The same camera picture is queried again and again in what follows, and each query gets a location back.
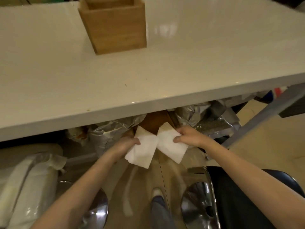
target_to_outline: forearm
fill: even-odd
[[[305,227],[305,199],[213,140],[201,146],[278,229]]]
[[[114,160],[106,152],[32,226],[32,229],[74,229],[101,188]]]

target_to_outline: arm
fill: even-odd
[[[134,145],[138,138],[123,137],[33,224],[31,229],[75,229],[89,210],[111,166]]]
[[[276,178],[192,127],[177,129],[174,142],[200,147],[225,170],[277,229],[305,228],[305,199]]]

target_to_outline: glossy white surface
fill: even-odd
[[[305,82],[305,14],[145,0],[148,47],[96,56],[78,3],[0,8],[0,141]]]

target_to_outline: white shoe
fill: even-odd
[[[154,188],[154,189],[152,190],[152,199],[153,199],[155,196],[161,196],[161,197],[164,199],[162,190],[161,190],[160,188]]]

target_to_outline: white napkin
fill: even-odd
[[[158,130],[157,148],[174,162],[180,164],[188,145],[182,142],[174,143],[173,139],[181,136],[168,122],[165,122]]]
[[[158,137],[141,126],[138,126],[135,137],[139,138],[141,145],[134,145],[125,159],[131,164],[148,169],[157,148]]]

